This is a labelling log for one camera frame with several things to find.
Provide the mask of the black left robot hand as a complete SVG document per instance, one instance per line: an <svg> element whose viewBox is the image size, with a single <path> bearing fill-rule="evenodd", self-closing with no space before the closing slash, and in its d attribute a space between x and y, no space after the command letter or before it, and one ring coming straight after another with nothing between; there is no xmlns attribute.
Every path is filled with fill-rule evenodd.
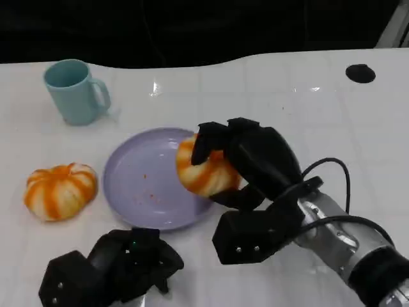
<svg viewBox="0 0 409 307"><path fill-rule="evenodd" d="M184 268L181 256L158 229L112 230L93 246L88 260L104 277L102 306L127 303L155 286L167 294L168 279Z"/></svg>

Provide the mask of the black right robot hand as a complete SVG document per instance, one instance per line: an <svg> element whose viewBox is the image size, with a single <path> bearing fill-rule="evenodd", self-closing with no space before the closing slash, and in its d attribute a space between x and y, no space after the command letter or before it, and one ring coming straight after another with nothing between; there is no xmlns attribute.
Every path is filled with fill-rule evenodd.
<svg viewBox="0 0 409 307"><path fill-rule="evenodd" d="M193 165L204 163L216 150L247 181L241 189L229 187L210 193L212 201L225 207L252 211L265 199L277 202L287 196L301 198L323 185L318 176L304 180L295 154L274 128L250 119L233 118L226 125L199 124Z"/></svg>

